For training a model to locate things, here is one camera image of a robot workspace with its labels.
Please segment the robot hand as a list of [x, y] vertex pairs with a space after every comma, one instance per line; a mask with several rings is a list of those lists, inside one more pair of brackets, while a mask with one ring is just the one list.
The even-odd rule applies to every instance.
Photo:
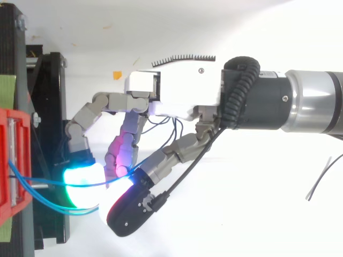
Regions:
[[[137, 231], [169, 196], [154, 196], [151, 189], [176, 165], [195, 162], [210, 148], [219, 128], [220, 80], [215, 57], [176, 55], [131, 72], [123, 93], [96, 93], [67, 123], [67, 171], [103, 175], [99, 215], [115, 235]], [[104, 112], [123, 112], [125, 118], [100, 165], [86, 132]], [[138, 142], [150, 116], [195, 120], [196, 130], [138, 162]]]

